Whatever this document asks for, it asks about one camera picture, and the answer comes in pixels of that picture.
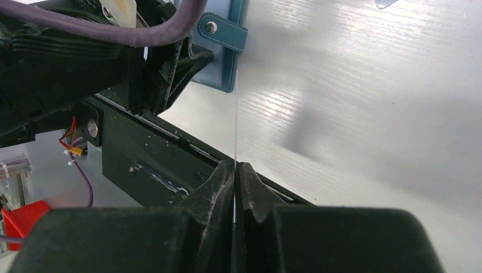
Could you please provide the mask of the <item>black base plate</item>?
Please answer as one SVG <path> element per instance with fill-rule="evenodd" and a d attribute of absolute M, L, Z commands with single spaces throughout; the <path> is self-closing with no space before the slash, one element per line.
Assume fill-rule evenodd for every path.
<path fill-rule="evenodd" d="M 176 204 L 221 161 L 235 160 L 153 115 L 133 115 L 97 95 L 74 107 L 78 131 L 97 152 L 102 175 L 142 206 Z"/>

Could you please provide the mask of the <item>loose silver card on table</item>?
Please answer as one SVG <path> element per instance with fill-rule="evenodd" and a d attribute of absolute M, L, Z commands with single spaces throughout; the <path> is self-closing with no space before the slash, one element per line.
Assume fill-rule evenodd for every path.
<path fill-rule="evenodd" d="M 375 0 L 378 9 L 382 10 L 397 2 L 397 0 Z"/>

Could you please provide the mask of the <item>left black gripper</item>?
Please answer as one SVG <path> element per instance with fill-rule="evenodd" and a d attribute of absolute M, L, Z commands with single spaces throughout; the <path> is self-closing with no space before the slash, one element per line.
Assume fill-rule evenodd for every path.
<path fill-rule="evenodd" d="M 133 114 L 160 114 L 214 59 L 187 36 L 138 49 L 1 16 L 1 147 L 35 140 L 76 120 L 71 109 L 104 90 Z"/>

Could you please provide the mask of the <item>blue leather card holder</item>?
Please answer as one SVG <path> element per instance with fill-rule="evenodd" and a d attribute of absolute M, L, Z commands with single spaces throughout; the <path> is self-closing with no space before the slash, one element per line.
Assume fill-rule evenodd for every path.
<path fill-rule="evenodd" d="M 214 58 L 193 82 L 225 93 L 234 90 L 237 57 L 244 51 L 248 29 L 243 21 L 247 1 L 209 0 L 193 29 L 193 44 L 210 50 Z"/>

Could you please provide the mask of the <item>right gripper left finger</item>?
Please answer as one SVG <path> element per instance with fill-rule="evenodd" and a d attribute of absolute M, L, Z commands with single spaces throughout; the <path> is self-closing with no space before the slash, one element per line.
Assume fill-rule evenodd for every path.
<path fill-rule="evenodd" d="M 234 170 L 221 161 L 177 205 L 46 213 L 10 272 L 230 272 Z"/>

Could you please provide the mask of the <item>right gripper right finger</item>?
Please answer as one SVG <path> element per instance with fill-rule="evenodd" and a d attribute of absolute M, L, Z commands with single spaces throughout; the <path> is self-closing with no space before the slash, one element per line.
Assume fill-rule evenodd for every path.
<path fill-rule="evenodd" d="M 238 272 L 442 272 L 409 212 L 288 204 L 252 165 L 235 169 Z"/>

